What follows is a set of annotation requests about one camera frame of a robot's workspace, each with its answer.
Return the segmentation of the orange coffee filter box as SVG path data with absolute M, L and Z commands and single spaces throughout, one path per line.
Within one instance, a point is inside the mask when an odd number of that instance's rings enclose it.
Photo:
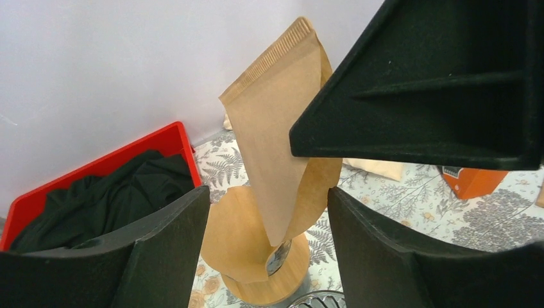
M 445 182 L 460 200 L 485 196 L 494 192 L 508 171 L 439 166 Z

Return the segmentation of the black cloth in bin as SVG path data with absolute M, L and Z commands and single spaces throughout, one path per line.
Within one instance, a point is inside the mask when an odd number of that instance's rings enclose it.
M 180 154 L 141 153 L 106 176 L 89 175 L 46 195 L 43 212 L 13 240 L 30 253 L 74 248 L 148 216 L 194 189 Z

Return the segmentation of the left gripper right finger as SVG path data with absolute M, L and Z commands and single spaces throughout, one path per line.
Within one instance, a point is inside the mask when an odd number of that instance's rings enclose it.
M 338 187 L 328 216 L 348 307 L 542 307 L 543 243 L 483 252 L 382 215 Z

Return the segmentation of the light wooden ring holder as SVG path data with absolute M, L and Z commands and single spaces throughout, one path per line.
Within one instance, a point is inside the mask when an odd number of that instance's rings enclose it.
M 264 282 L 240 283 L 221 275 L 227 289 L 240 300 L 258 306 L 278 304 L 303 284 L 310 264 L 310 248 L 305 234 L 295 237 L 286 260 Z

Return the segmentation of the grey ribbed glass dripper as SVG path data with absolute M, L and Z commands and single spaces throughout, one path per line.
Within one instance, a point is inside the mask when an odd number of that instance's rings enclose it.
M 346 302 L 342 292 L 322 290 L 297 298 L 288 308 L 346 308 Z

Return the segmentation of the red plastic bin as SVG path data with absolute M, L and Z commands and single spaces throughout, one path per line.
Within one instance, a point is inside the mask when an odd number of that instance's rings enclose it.
M 9 209 L 1 237 L 1 250 L 9 250 L 13 240 L 45 207 L 46 195 L 55 189 L 67 189 L 84 176 L 106 176 L 146 150 L 157 150 L 164 156 L 179 154 L 186 161 L 194 186 L 202 184 L 191 146 L 182 122 L 173 122 L 145 135 L 103 157 L 79 167 L 16 198 Z

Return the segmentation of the brown paper coffee filter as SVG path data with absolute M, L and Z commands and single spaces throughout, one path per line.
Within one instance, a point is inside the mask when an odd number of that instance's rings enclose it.
M 236 282 L 264 282 L 274 251 L 251 187 L 231 187 L 210 206 L 200 254 L 211 268 Z

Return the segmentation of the clear glass dripper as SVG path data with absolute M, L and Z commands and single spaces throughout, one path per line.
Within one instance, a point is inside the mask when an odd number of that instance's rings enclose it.
M 284 264 L 289 252 L 291 250 L 292 241 L 284 241 L 282 244 L 276 247 L 274 252 L 268 257 L 266 263 L 266 270 L 268 276 L 274 275 Z

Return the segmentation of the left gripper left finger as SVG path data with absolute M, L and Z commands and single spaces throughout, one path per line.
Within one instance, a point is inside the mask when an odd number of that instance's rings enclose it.
M 74 248 L 1 254 L 2 307 L 187 307 L 210 209 L 199 186 Z

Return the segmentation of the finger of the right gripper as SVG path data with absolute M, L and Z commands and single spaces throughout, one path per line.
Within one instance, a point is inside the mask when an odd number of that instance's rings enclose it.
M 383 2 L 289 138 L 296 157 L 538 169 L 543 2 Z

